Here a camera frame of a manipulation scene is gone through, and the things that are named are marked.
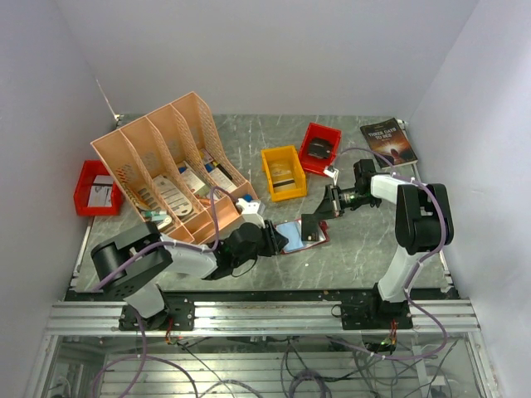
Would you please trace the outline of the single black credit card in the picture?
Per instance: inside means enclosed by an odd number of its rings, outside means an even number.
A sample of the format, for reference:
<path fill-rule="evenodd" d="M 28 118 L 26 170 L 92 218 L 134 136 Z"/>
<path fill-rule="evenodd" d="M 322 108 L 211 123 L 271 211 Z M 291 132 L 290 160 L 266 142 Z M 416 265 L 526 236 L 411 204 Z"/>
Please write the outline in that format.
<path fill-rule="evenodd" d="M 300 230 L 303 242 L 319 242 L 323 239 L 320 219 L 314 214 L 301 215 Z"/>

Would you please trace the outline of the red card holder wallet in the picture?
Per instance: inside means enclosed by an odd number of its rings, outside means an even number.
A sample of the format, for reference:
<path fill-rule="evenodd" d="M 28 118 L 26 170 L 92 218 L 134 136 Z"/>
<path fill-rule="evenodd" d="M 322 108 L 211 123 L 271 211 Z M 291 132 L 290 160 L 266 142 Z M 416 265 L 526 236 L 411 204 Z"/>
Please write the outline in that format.
<path fill-rule="evenodd" d="M 288 240 L 288 243 L 280 251 L 282 255 L 308 250 L 329 242 L 328 224 L 325 221 L 319 223 L 318 239 L 316 241 L 302 241 L 301 219 L 280 223 L 275 228 Z"/>

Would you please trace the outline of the yellow plastic bin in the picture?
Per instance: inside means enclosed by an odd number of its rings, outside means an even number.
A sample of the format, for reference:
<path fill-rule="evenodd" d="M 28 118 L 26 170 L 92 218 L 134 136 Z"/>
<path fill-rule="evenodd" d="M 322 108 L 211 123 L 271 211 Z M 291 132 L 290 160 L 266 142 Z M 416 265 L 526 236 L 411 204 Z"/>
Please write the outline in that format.
<path fill-rule="evenodd" d="M 300 165 L 294 145 L 266 148 L 261 150 L 262 170 L 266 175 L 270 199 L 273 202 L 287 201 L 307 196 L 306 176 Z M 297 188 L 292 191 L 274 193 L 274 178 L 291 177 Z"/>

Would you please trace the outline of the black credit card stack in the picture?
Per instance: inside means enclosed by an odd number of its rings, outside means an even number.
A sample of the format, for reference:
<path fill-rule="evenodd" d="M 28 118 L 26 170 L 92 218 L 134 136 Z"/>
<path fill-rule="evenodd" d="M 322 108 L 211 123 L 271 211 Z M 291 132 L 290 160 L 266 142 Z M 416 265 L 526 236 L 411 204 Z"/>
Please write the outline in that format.
<path fill-rule="evenodd" d="M 313 138 L 307 148 L 307 154 L 312 158 L 328 159 L 331 157 L 334 145 L 324 138 Z"/>

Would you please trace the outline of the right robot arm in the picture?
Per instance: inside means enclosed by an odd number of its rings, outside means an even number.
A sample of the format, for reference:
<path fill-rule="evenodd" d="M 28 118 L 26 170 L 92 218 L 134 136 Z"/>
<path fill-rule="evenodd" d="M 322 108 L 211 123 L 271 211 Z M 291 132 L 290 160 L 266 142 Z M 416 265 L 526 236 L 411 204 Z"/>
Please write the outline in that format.
<path fill-rule="evenodd" d="M 427 258 L 449 245 L 454 236 L 446 187 L 377 172 L 370 159 L 356 162 L 353 174 L 353 187 L 327 185 L 317 209 L 302 215 L 301 239 L 315 241 L 324 222 L 341 217 L 347 209 L 377 207 L 384 201 L 393 204 L 397 250 L 387 272 L 371 290 L 355 293 L 332 314 L 346 330 L 410 328 L 411 287 Z"/>

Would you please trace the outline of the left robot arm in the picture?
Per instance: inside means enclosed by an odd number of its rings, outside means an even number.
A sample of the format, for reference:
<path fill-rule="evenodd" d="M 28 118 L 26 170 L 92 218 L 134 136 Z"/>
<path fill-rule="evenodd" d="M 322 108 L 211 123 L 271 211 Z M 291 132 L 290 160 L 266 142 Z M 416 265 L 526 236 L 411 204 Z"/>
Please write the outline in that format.
<path fill-rule="evenodd" d="M 245 222 L 227 238 L 211 245 L 194 245 L 161 233 L 147 221 L 113 239 L 97 245 L 90 253 L 100 282 L 94 291 L 108 299 L 124 301 L 127 307 L 123 330 L 132 330 L 143 322 L 148 330 L 160 330 L 179 324 L 192 329 L 192 313 L 187 305 L 171 304 L 154 281 L 164 271 L 214 281 L 233 277 L 234 271 L 260 257 L 281 253 L 289 240 L 271 221 L 263 226 Z"/>

